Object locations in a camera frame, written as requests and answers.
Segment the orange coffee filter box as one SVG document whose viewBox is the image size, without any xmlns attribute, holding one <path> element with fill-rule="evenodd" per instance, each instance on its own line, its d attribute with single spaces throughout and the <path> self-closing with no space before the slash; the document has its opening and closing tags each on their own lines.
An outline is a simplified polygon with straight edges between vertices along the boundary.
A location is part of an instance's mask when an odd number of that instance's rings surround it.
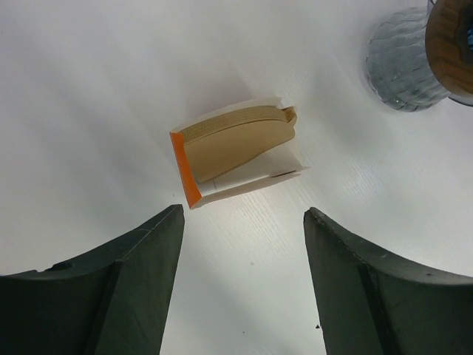
<svg viewBox="0 0 473 355">
<path fill-rule="evenodd" d="M 202 115 L 192 124 L 171 131 L 171 144 L 190 209 L 272 186 L 294 178 L 306 170 L 300 156 L 295 130 L 295 137 L 292 140 L 264 152 L 248 163 L 206 183 L 196 181 L 184 150 L 183 136 L 179 131 L 217 115 L 257 106 L 273 106 L 280 109 L 288 107 L 282 105 L 280 97 L 253 99 Z"/>
</svg>

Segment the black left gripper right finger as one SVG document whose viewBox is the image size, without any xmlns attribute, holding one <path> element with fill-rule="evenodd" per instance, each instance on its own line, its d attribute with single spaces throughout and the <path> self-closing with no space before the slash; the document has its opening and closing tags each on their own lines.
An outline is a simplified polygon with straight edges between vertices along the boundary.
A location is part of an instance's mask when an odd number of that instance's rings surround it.
<svg viewBox="0 0 473 355">
<path fill-rule="evenodd" d="M 304 237 L 326 352 L 472 352 L 471 277 L 401 257 L 315 208 Z"/>
</svg>

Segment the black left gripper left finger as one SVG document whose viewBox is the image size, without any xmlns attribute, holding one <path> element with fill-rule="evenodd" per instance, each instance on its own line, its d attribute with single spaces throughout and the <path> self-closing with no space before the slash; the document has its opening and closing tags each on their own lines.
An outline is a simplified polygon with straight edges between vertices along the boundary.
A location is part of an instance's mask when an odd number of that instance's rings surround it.
<svg viewBox="0 0 473 355">
<path fill-rule="evenodd" d="M 158 354 L 184 232 L 171 205 L 44 271 L 1 277 L 3 354 Z"/>
</svg>

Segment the blue plastic coffee dripper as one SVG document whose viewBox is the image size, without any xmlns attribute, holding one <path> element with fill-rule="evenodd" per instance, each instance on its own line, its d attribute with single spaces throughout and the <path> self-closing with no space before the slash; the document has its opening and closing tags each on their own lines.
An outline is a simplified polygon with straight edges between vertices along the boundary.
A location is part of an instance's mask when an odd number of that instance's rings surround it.
<svg viewBox="0 0 473 355">
<path fill-rule="evenodd" d="M 470 50 L 473 50 L 473 30 L 469 30 L 467 33 L 467 42 Z"/>
</svg>

